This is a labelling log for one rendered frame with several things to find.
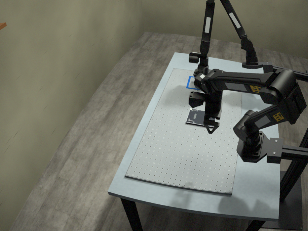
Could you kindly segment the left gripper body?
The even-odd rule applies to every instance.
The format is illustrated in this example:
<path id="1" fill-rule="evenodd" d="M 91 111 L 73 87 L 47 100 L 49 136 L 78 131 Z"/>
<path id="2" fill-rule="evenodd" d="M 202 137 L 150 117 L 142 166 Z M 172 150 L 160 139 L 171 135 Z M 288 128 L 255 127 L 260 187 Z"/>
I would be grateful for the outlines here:
<path id="1" fill-rule="evenodd" d="M 214 103 L 214 112 L 213 113 L 205 112 L 204 121 L 203 121 L 204 124 L 214 125 L 215 121 L 209 120 L 211 117 L 216 118 L 216 120 L 220 120 L 221 112 L 222 112 L 222 105 L 223 105 L 222 100 L 218 102 L 213 102 L 213 103 Z"/>

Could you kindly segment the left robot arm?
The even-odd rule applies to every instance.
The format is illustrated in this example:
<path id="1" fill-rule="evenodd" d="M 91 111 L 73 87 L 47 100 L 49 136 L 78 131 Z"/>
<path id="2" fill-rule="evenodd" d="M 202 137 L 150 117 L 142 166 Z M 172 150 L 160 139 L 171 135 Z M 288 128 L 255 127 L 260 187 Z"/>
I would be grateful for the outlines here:
<path id="1" fill-rule="evenodd" d="M 204 93 L 190 92 L 189 105 L 192 108 L 205 102 L 205 112 L 213 113 L 213 102 L 222 100 L 223 90 L 257 94 L 264 103 L 272 105 L 259 112 L 248 110 L 233 127 L 236 136 L 243 141 L 243 157 L 260 157 L 264 138 L 260 129 L 286 121 L 295 124 L 307 106 L 296 74 L 290 69 L 264 74 L 213 69 L 207 75 L 199 73 L 194 79 L 194 86 Z"/>

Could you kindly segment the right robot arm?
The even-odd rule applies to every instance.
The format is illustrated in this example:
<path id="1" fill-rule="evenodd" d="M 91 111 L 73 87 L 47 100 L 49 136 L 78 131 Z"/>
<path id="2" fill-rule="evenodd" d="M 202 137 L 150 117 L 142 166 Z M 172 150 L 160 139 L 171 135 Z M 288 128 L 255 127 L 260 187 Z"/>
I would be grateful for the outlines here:
<path id="1" fill-rule="evenodd" d="M 246 32 L 236 12 L 234 11 L 230 1 L 229 0 L 220 0 L 220 1 L 224 9 L 226 10 L 232 24 L 234 25 L 239 38 L 241 39 L 241 49 L 244 49 L 246 51 L 246 65 L 258 65 L 258 59 L 257 59 L 256 51 L 253 47 L 253 44 L 247 38 Z M 199 73 L 208 74 L 209 65 L 208 65 L 207 54 L 209 52 L 209 46 L 210 46 L 214 9 L 215 9 L 214 0 L 207 0 L 204 24 L 203 24 L 202 39 L 201 39 L 201 45 L 200 45 L 200 53 L 190 52 L 189 54 L 189 63 L 198 64 L 199 58 L 200 58 L 200 63 L 198 64 L 197 75 Z"/>

